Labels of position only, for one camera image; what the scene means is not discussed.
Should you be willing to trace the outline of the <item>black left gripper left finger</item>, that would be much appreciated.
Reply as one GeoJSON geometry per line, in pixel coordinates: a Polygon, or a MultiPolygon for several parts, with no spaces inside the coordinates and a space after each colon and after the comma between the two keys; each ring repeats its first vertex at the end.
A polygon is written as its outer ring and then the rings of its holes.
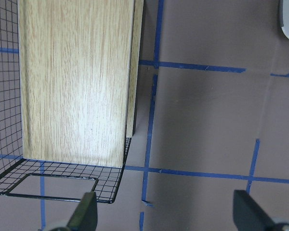
{"type": "Polygon", "coordinates": [[[98,223],[95,192],[86,192],[67,223],[71,231],[95,231],[98,223]]]}

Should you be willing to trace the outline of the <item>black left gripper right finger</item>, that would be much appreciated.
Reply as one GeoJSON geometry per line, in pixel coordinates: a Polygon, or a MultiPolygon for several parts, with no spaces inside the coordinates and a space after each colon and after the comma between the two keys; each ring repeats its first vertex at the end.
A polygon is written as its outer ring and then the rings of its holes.
{"type": "Polygon", "coordinates": [[[245,190],[234,190],[233,221],[238,231],[279,230],[279,226],[245,190]]]}

